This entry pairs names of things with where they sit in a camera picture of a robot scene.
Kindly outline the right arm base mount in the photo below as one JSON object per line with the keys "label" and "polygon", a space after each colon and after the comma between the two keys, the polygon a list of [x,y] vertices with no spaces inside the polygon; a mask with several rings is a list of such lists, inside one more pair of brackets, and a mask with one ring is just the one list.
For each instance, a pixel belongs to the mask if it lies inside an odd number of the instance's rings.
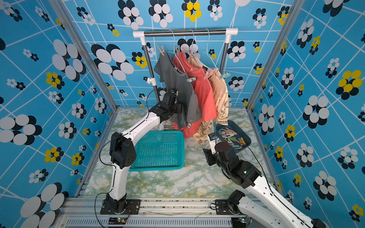
{"label": "right arm base mount", "polygon": [[232,206],[227,199],[216,199],[210,206],[217,215],[243,216],[250,212],[254,207],[252,205],[239,204],[236,208]]}

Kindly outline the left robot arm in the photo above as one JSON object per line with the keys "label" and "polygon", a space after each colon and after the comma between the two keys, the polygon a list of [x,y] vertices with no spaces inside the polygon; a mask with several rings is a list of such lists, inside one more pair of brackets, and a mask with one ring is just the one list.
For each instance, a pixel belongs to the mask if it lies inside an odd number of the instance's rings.
{"label": "left robot arm", "polygon": [[113,175],[110,191],[106,194],[105,207],[115,214],[121,214],[127,207],[126,181],[130,166],[137,154],[135,146],[152,128],[182,111],[177,101],[177,90],[167,91],[163,100],[148,110],[148,113],[135,125],[122,133],[115,132],[110,140],[110,157]]}

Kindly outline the mint green clothespin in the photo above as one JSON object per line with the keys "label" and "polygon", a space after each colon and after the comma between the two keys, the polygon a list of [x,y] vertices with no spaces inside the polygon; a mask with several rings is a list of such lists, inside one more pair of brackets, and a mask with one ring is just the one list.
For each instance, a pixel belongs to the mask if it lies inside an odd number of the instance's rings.
{"label": "mint green clothespin", "polygon": [[229,78],[231,76],[231,74],[230,73],[224,73],[224,74],[222,74],[220,77],[219,77],[219,79],[220,80],[222,80],[222,79],[226,79],[226,78]]}

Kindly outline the beige compass print t-shirt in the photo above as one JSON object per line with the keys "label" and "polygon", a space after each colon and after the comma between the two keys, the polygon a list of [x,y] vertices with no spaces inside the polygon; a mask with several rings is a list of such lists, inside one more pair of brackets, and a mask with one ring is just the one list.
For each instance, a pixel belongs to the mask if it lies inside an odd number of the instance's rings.
{"label": "beige compass print t-shirt", "polygon": [[[192,54],[189,55],[188,62],[194,66],[202,68],[204,74],[209,69],[205,64],[203,64],[197,57],[193,56]],[[229,115],[229,96],[228,96],[228,88],[224,81],[224,79],[220,80],[219,77],[221,76],[220,71],[217,71],[216,74],[212,75],[207,80],[209,81],[212,89],[213,89],[213,97],[215,103],[215,109],[217,118],[216,124],[227,125],[228,124],[228,115]],[[213,121],[202,121],[198,126],[197,133],[193,135],[193,139],[199,143],[204,144],[208,141],[208,134],[212,133],[214,130]]]}

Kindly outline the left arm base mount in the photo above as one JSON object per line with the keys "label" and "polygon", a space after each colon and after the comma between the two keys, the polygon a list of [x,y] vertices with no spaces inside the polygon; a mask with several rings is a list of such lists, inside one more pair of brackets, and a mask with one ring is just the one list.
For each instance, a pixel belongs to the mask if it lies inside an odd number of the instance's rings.
{"label": "left arm base mount", "polygon": [[140,199],[127,199],[117,204],[106,199],[103,201],[100,214],[102,215],[137,215],[141,206]]}

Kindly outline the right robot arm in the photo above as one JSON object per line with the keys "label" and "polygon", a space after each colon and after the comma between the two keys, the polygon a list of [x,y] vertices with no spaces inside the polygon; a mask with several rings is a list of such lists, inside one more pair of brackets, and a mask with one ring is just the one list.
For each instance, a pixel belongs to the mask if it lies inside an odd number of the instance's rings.
{"label": "right robot arm", "polygon": [[227,199],[232,214],[244,214],[267,228],[324,228],[325,222],[310,218],[294,207],[275,190],[253,164],[241,160],[227,142],[213,142],[203,149],[207,163],[217,165],[233,183],[256,196],[264,206],[252,201],[245,193],[235,190]]}

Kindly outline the dark grey garment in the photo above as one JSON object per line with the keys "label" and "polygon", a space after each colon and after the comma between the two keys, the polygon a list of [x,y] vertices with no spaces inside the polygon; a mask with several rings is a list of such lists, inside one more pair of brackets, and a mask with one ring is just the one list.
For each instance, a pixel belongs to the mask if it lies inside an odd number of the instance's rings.
{"label": "dark grey garment", "polygon": [[181,129],[188,124],[199,121],[202,117],[202,111],[193,85],[186,81],[188,79],[187,74],[177,68],[167,53],[164,56],[160,54],[154,71],[159,75],[160,82],[165,83],[168,91],[173,88],[178,91],[177,102],[184,106],[184,113],[173,115],[172,122]]}

